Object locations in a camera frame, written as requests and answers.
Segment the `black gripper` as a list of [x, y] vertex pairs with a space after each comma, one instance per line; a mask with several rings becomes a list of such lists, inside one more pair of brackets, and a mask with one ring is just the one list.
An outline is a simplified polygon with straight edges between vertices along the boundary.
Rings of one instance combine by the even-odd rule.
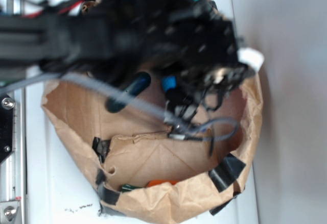
[[112, 59], [104, 79], [120, 86], [145, 69], [174, 78], [166, 110], [191, 122], [200, 102], [185, 91], [231, 91], [253, 69], [238, 57], [232, 22], [210, 0], [102, 0]]

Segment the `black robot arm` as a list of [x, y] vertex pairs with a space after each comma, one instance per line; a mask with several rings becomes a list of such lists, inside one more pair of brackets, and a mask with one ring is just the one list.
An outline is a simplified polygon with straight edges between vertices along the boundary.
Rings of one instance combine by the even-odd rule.
[[177, 76], [187, 100], [219, 97], [255, 75], [232, 22], [209, 0], [66, 0], [32, 16], [1, 16], [1, 94], [69, 81], [155, 117], [163, 109], [118, 90], [147, 65]]

